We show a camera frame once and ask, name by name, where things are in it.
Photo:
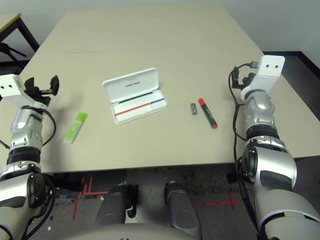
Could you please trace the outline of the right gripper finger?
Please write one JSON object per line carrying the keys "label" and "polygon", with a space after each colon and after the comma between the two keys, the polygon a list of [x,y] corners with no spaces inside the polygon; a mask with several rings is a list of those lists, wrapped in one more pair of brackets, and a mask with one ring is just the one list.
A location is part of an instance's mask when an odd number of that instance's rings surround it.
{"label": "right gripper finger", "polygon": [[239,68],[235,66],[231,71],[231,87],[239,88]]}

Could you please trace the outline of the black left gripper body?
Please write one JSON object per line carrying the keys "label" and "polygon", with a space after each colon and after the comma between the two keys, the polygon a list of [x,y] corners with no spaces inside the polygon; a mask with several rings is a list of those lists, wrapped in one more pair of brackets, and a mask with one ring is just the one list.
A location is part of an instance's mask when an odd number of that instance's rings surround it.
{"label": "black left gripper body", "polygon": [[51,98],[45,95],[51,95],[51,89],[40,90],[36,86],[26,87],[24,91],[29,97],[31,97],[36,102],[40,102],[46,106],[50,105]]}

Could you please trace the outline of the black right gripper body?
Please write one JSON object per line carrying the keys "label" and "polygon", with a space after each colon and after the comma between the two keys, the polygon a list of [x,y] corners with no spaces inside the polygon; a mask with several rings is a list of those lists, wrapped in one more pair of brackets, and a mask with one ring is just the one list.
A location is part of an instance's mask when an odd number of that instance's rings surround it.
{"label": "black right gripper body", "polygon": [[254,73],[253,72],[250,72],[249,74],[248,74],[248,76],[246,76],[246,77],[244,77],[243,79],[242,79],[242,86],[243,87],[247,87],[247,86],[249,86],[250,84],[251,84],[251,82],[253,81],[253,79],[254,79]]}

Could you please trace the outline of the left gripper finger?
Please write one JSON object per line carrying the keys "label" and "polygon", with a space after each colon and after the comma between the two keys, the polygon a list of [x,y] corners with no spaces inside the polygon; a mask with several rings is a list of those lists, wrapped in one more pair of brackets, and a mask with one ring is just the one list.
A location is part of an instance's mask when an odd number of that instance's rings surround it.
{"label": "left gripper finger", "polygon": [[50,94],[56,96],[60,87],[59,78],[57,75],[53,76],[50,81]]}
{"label": "left gripper finger", "polygon": [[25,90],[26,91],[32,91],[33,88],[34,88],[34,77],[31,77],[29,79],[27,79],[25,82],[24,82],[24,86],[25,86]]}

